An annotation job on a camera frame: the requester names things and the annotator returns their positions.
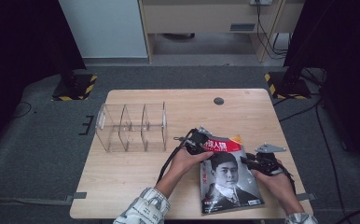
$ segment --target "power socket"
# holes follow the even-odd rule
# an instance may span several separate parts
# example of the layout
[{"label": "power socket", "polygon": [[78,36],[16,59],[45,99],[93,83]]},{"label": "power socket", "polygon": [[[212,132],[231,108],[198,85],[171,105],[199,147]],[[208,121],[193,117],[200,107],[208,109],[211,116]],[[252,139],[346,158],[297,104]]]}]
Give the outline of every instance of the power socket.
[{"label": "power socket", "polygon": [[272,0],[250,0],[250,5],[256,6],[257,2],[259,2],[261,6],[272,5]]}]

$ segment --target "patterned sleeve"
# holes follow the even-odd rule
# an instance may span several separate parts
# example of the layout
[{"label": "patterned sleeve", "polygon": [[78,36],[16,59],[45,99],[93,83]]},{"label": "patterned sleeve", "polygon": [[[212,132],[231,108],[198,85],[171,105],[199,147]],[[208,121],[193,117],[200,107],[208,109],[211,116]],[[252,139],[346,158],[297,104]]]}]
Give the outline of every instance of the patterned sleeve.
[{"label": "patterned sleeve", "polygon": [[285,224],[318,224],[318,221],[307,213],[295,213],[285,219]]},{"label": "patterned sleeve", "polygon": [[114,220],[114,224],[146,223],[163,224],[171,205],[157,189],[145,189],[138,198]]}]

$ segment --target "man's hair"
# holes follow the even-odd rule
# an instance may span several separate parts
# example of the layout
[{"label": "man's hair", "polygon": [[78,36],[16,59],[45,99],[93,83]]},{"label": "man's hair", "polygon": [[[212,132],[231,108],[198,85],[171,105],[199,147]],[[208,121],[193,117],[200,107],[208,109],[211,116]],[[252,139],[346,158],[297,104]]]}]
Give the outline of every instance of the man's hair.
[{"label": "man's hair", "polygon": [[238,168],[235,157],[228,152],[216,152],[209,160],[212,163],[212,170],[215,170],[219,164],[229,161],[234,162]]}]

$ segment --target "portrait of man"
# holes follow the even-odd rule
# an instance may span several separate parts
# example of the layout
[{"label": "portrait of man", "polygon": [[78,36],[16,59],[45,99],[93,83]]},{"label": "portrait of man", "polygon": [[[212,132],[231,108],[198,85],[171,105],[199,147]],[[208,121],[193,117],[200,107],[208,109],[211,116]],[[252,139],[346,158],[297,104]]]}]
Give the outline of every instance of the portrait of man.
[{"label": "portrait of man", "polygon": [[247,206],[259,200],[255,195],[238,186],[238,163],[231,153],[218,152],[209,160],[215,182],[210,184],[202,200],[203,211],[213,212]]}]

